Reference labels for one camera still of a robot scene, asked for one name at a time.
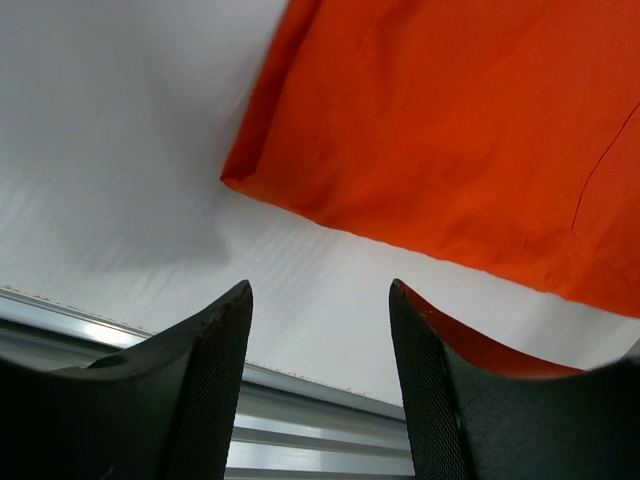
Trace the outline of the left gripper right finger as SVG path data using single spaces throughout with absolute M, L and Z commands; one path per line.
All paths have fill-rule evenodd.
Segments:
M 525 354 L 401 281 L 389 290 L 396 366 L 419 479 L 635 479 L 639 361 L 592 370 Z

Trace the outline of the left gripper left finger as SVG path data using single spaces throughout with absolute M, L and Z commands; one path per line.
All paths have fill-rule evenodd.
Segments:
M 86 367 L 1 364 L 5 479 L 220 479 L 252 322 L 242 281 Z

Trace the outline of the orange shorts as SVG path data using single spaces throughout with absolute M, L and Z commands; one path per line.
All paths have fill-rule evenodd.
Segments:
M 222 181 L 639 313 L 635 1 L 293 1 Z

